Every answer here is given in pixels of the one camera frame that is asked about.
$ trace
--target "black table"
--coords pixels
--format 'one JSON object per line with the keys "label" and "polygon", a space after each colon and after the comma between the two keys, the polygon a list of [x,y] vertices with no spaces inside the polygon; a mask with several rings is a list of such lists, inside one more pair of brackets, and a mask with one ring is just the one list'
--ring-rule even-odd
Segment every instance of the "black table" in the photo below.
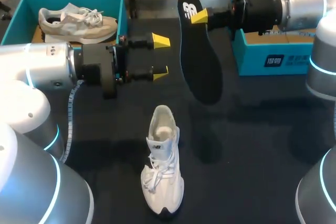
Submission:
{"label": "black table", "polygon": [[[167,77],[122,86],[116,100],[103,100],[99,87],[83,86],[76,94],[67,165],[93,191],[93,224],[161,223],[140,182],[149,154],[145,137],[159,104],[171,108],[181,129],[185,193],[171,223],[299,223],[296,188],[334,145],[334,104],[313,97],[305,76],[239,77],[228,36],[216,30],[209,37],[223,67],[224,92],[219,103],[203,106],[183,80],[178,19],[130,24],[132,35],[149,31],[169,37],[172,47],[131,51],[129,68],[168,65]],[[47,95],[66,136],[68,94]]]}

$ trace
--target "shoelace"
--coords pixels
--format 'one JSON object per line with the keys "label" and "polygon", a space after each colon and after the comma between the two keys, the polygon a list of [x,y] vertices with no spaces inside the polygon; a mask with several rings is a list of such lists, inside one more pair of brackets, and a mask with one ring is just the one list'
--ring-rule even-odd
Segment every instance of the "shoelace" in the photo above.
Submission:
{"label": "shoelace", "polygon": [[83,18],[79,19],[78,22],[85,22],[87,24],[96,25],[103,21],[103,16],[101,15],[103,12],[99,12],[96,9],[90,10],[88,8],[82,7],[85,11],[83,14]]}
{"label": "shoelace", "polygon": [[152,154],[149,155],[149,159],[151,161],[152,169],[148,174],[146,174],[142,183],[145,188],[154,193],[156,186],[162,178],[173,177],[175,154],[173,151],[170,157],[165,161],[154,159]]}

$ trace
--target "sneaker upper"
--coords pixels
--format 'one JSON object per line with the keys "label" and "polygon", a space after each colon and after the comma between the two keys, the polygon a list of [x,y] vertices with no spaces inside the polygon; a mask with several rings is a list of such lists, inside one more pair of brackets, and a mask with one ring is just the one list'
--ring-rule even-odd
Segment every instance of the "sneaker upper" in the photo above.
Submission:
{"label": "sneaker upper", "polygon": [[152,118],[147,144],[151,150],[150,166],[141,173],[142,189],[150,208],[160,214],[163,208],[174,213],[183,198],[184,182],[180,174],[178,140],[172,112],[158,106]]}
{"label": "sneaker upper", "polygon": [[[48,22],[48,19],[59,19]],[[38,15],[41,30],[48,35],[78,36],[95,39],[114,34],[118,29],[117,20],[102,16],[97,10],[77,7],[69,3],[62,10],[40,9]]]}

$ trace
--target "box label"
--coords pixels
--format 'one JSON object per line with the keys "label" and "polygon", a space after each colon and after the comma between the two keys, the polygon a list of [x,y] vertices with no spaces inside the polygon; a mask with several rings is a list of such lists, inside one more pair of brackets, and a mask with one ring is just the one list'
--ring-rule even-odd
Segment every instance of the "box label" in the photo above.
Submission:
{"label": "box label", "polygon": [[284,60],[284,55],[268,55],[264,67],[280,67]]}
{"label": "box label", "polygon": [[290,55],[285,63],[286,66],[308,65],[309,55]]}

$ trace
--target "shoe insole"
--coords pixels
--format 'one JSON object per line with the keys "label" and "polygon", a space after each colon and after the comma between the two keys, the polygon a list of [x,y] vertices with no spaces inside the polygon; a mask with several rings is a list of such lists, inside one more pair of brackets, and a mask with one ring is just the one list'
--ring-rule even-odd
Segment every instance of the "shoe insole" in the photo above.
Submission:
{"label": "shoe insole", "polygon": [[194,97],[211,105],[222,96],[221,63],[210,44],[206,24],[191,24],[190,17],[203,8],[200,0],[178,0],[181,25],[180,62],[184,79]]}
{"label": "shoe insole", "polygon": [[173,133],[173,131],[170,127],[161,126],[161,127],[157,128],[157,130],[155,131],[154,140],[158,141],[158,142],[164,142],[168,138],[172,137],[172,133]]}

